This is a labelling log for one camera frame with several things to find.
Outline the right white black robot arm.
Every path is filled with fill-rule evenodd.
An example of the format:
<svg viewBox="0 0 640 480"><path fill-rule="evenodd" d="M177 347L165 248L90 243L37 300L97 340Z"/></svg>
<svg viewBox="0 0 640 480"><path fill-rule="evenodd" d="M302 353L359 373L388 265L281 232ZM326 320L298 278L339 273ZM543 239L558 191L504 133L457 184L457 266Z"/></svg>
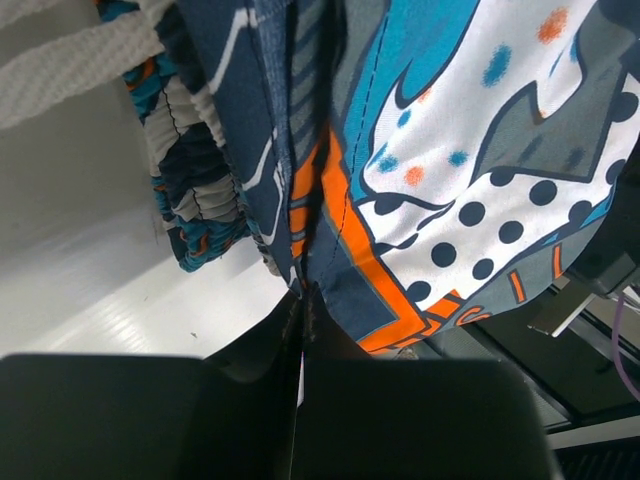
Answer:
<svg viewBox="0 0 640 480"><path fill-rule="evenodd" d="M616 368L639 383L639 153L623 162L609 214L566 274L525 306L426 349L517 367L565 478L638 478L639 403Z"/></svg>

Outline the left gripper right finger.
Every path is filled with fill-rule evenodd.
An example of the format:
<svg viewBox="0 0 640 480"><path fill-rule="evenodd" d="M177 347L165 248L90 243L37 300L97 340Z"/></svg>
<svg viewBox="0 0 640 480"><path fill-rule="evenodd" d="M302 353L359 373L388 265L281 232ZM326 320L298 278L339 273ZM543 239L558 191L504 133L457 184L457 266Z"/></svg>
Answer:
<svg viewBox="0 0 640 480"><path fill-rule="evenodd" d="M557 479L523 376L501 361L381 360L306 300L296 479Z"/></svg>

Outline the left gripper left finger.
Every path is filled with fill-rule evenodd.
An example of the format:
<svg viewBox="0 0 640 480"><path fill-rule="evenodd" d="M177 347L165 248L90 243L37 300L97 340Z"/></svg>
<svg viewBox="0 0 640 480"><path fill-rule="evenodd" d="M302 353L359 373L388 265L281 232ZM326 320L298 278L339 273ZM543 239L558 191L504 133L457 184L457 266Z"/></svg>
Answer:
<svg viewBox="0 0 640 480"><path fill-rule="evenodd" d="M300 301L204 358L12 354L1 361L5 479L286 479Z"/></svg>

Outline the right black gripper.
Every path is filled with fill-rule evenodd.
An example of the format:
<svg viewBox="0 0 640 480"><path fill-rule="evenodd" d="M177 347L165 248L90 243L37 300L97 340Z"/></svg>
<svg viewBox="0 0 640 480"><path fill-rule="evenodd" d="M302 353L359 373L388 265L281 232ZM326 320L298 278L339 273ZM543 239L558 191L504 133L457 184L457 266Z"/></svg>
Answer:
<svg viewBox="0 0 640 480"><path fill-rule="evenodd" d="M568 278L603 298L639 283L639 145L619 168L610 207Z"/></svg>

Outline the colourful patterned shorts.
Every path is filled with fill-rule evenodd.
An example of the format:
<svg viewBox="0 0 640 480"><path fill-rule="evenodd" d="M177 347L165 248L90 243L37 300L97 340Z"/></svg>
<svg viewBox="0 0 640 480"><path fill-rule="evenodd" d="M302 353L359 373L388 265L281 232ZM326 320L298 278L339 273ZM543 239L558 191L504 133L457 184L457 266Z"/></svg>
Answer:
<svg viewBox="0 0 640 480"><path fill-rule="evenodd" d="M2 127L123 79L180 268L250 237L372 354L544 292L639 135L635 1L96 7L2 66Z"/></svg>

